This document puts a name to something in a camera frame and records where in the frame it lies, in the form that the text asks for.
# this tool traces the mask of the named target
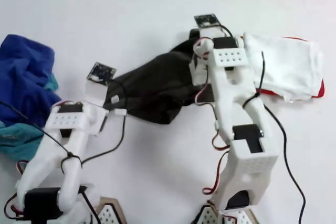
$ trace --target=white cloth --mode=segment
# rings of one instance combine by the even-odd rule
[[[309,100],[319,93],[322,82],[323,54],[314,42],[283,37],[244,34],[244,45],[259,87],[265,57],[262,89],[286,101]]]

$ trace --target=fabric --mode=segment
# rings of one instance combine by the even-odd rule
[[[286,101],[318,97],[322,84],[323,54],[318,45],[300,39],[244,34],[250,64],[259,86],[265,57],[262,88],[282,96]]]
[[[51,106],[60,101],[51,90],[44,89],[53,64],[51,48],[21,36],[8,35],[0,47],[0,100],[40,127],[45,125]],[[0,121],[6,126],[26,123],[6,107],[0,110]]]
[[[192,84],[189,63],[195,42],[196,38],[189,39],[170,52],[116,78],[128,93],[126,109],[129,114],[149,122],[169,124],[182,106],[194,102],[199,87]],[[115,95],[119,95],[120,101],[111,104]],[[104,108],[125,108],[123,91],[117,83],[109,85]]]
[[[35,127],[16,123],[5,127],[0,122],[0,152],[5,153],[10,159],[30,161],[40,145],[43,133]]]
[[[8,35],[0,47],[0,100],[43,127],[51,106],[60,98],[53,93],[58,83],[51,73],[54,52],[32,40]],[[0,109],[0,152],[10,159],[31,160],[43,133],[26,124],[6,107]]]

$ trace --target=red trim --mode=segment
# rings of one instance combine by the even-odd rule
[[[296,37],[284,37],[284,38],[287,38],[287,39],[298,39],[298,40],[302,40],[302,41],[308,42],[308,41],[305,40],[305,39],[296,38]],[[263,94],[276,95],[275,93],[273,93],[272,91],[269,91],[269,90],[264,90],[264,89],[262,89],[261,92],[262,92]],[[319,94],[318,94],[317,96],[313,97],[313,98],[321,98],[321,97],[323,97],[323,96],[324,96],[324,81],[322,80],[321,88],[320,88],[320,90],[319,90]]]

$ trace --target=teal cloth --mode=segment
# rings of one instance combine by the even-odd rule
[[[53,74],[44,88],[51,91],[58,89],[58,83]],[[6,127],[0,121],[0,152],[15,162],[19,160],[30,161],[34,157],[42,137],[43,133],[29,124],[16,123]]]

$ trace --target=white tabletop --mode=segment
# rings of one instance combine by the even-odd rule
[[[117,68],[117,75],[126,73],[187,39],[194,15],[215,13],[234,34],[319,42],[325,54],[322,99],[290,104],[262,98],[287,131],[288,161],[307,197],[303,223],[334,223],[336,0],[0,0],[0,7],[0,41],[19,34],[52,47],[57,93],[67,100],[83,98],[86,75],[96,61]],[[242,111],[235,114],[244,120]],[[88,162],[83,178],[101,195],[117,198],[131,224],[190,223],[208,198],[202,188],[213,184],[221,155],[211,147],[213,122],[210,108],[193,105],[170,125],[129,116],[121,147]],[[88,144],[88,155],[113,147],[121,123],[111,115],[102,134]],[[272,127],[282,147],[282,134],[274,122]],[[1,207],[19,177],[4,156],[0,174]],[[301,205],[281,156],[253,210],[261,223],[297,223]],[[11,223],[0,215],[1,223]]]

